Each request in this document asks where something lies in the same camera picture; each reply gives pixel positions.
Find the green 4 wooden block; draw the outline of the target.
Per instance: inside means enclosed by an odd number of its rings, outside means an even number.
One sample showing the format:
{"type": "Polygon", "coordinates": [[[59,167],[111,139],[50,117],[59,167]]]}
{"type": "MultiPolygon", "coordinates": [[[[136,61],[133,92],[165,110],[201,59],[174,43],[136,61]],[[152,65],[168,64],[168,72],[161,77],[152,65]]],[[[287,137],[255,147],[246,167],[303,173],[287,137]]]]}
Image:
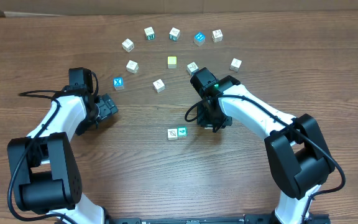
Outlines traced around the green 4 wooden block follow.
{"type": "Polygon", "coordinates": [[[178,127],[177,128],[178,138],[186,138],[188,135],[188,131],[186,127],[178,127]]]}

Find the leaf drawing wooden block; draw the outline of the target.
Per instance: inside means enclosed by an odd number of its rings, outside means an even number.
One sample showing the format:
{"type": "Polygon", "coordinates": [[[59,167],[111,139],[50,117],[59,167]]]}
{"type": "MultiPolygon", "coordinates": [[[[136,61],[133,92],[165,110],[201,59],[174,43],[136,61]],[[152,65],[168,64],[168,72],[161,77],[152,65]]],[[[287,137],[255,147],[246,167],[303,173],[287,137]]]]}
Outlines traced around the leaf drawing wooden block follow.
{"type": "Polygon", "coordinates": [[[167,129],[167,138],[169,141],[178,139],[178,130],[177,128],[167,129]]]}

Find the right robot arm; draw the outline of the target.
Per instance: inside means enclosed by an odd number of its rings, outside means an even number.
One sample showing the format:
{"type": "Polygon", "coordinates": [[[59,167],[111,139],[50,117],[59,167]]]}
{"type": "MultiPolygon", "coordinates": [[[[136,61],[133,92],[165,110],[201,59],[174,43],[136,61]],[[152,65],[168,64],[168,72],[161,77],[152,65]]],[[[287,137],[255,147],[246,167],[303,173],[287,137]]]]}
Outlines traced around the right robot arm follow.
{"type": "Polygon", "coordinates": [[[327,214],[309,211],[314,197],[336,164],[316,120],[283,113],[255,97],[239,80],[216,78],[207,68],[190,83],[201,97],[194,107],[198,125],[217,132],[240,121],[264,143],[279,203],[268,214],[248,214],[242,223],[330,223],[327,214]]]}

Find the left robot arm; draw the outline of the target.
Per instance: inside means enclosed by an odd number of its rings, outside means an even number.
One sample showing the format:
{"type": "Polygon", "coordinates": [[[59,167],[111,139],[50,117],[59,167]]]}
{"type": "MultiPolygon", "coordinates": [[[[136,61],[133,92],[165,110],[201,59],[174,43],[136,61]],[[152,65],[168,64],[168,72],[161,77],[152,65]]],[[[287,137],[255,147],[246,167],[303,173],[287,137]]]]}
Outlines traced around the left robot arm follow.
{"type": "Polygon", "coordinates": [[[32,90],[21,97],[45,98],[51,108],[23,138],[11,139],[7,154],[11,179],[7,206],[23,222],[51,217],[60,223],[112,223],[108,211],[84,193],[70,141],[118,112],[107,94],[99,95],[96,74],[83,67],[68,71],[61,90],[32,90]]]}

